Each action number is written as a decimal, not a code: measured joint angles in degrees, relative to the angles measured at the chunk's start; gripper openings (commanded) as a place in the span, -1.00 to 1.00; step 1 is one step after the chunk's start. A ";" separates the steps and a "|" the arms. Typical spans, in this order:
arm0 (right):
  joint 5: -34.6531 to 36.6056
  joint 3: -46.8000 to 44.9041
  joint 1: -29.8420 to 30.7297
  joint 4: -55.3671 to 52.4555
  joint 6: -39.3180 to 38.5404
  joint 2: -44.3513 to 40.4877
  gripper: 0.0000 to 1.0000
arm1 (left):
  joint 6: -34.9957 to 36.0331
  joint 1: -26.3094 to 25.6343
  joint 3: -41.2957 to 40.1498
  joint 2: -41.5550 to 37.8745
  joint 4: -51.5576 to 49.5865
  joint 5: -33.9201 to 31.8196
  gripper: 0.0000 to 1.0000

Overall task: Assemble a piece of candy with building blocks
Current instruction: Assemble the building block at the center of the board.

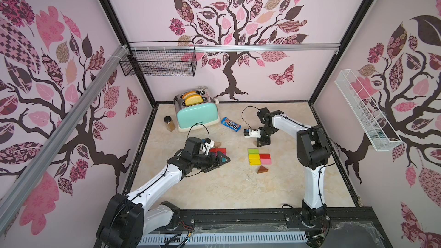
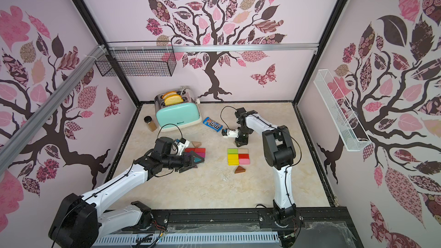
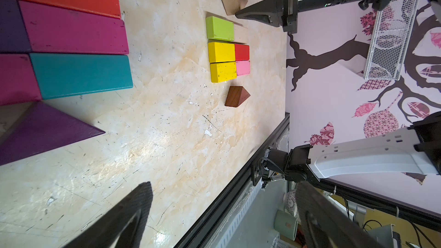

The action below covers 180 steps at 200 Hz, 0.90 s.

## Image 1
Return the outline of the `beige square wooden block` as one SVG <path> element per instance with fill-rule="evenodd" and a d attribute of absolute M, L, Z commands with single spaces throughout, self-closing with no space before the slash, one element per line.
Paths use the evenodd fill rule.
<path fill-rule="evenodd" d="M 260 155 L 268 155 L 270 154 L 269 149 L 259 149 Z"/>

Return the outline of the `bright red rectangular block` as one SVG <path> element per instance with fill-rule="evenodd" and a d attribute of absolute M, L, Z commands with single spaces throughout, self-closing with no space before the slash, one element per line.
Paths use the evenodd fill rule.
<path fill-rule="evenodd" d="M 225 155 L 226 154 L 226 149 L 225 148 L 217 148 L 216 152 L 221 152 L 221 153 L 223 153 Z"/>

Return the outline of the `red block group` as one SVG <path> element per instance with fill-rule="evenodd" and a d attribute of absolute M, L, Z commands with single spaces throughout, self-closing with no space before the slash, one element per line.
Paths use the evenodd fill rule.
<path fill-rule="evenodd" d="M 271 155 L 270 154 L 260 154 L 260 159 L 261 160 L 264 160 L 264 159 L 270 160 Z"/>

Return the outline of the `lime green block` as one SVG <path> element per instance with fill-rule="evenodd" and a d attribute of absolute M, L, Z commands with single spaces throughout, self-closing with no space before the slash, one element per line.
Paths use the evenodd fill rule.
<path fill-rule="evenodd" d="M 259 150 L 258 149 L 248 149 L 248 154 L 249 155 L 259 154 Z"/>

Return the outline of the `yellow block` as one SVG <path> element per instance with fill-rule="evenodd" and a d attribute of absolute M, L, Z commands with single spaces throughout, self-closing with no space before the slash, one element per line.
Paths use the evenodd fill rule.
<path fill-rule="evenodd" d="M 261 160 L 260 160 L 260 159 L 250 159 L 250 160 L 249 160 L 249 164 L 250 164 L 251 166 L 261 165 Z"/>
<path fill-rule="evenodd" d="M 260 160 L 259 154 L 248 154 L 249 160 Z"/>

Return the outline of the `light pink block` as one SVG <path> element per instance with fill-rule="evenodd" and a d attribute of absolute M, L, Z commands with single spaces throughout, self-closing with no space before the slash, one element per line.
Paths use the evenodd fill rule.
<path fill-rule="evenodd" d="M 269 158 L 264 158 L 260 160 L 261 165 L 271 165 L 272 164 L 272 160 Z"/>

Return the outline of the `dark brown triangular block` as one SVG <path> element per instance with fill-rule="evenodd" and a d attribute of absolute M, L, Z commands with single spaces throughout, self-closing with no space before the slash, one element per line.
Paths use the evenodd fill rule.
<path fill-rule="evenodd" d="M 259 169 L 258 169 L 258 171 L 257 171 L 257 174 L 266 173 L 266 172 L 268 172 L 268 171 L 269 171 L 268 168 L 266 168 L 266 167 L 264 167 L 264 166 L 260 166 Z"/>

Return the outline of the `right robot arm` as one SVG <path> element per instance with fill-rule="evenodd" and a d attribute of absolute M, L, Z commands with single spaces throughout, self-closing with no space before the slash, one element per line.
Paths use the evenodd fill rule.
<path fill-rule="evenodd" d="M 324 179 L 331 148 L 319 126 L 304 125 L 284 115 L 280 110 L 259 109 L 257 116 L 262 127 L 256 135 L 258 147 L 271 144 L 271 136 L 279 130 L 296 141 L 296 157 L 304 167 L 305 194 L 302 200 L 301 220 L 303 225 L 313 228 L 317 220 L 327 216 Z"/>

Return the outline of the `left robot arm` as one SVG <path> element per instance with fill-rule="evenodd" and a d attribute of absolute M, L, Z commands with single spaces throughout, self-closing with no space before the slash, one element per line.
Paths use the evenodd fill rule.
<path fill-rule="evenodd" d="M 179 226 L 180 208 L 170 202 L 152 206 L 171 187 L 194 169 L 208 173 L 231 162 L 223 152 L 207 155 L 179 150 L 167 160 L 164 169 L 142 187 L 127 194 L 114 195 L 96 232 L 96 248 L 135 248 L 142 237 L 160 228 Z"/>

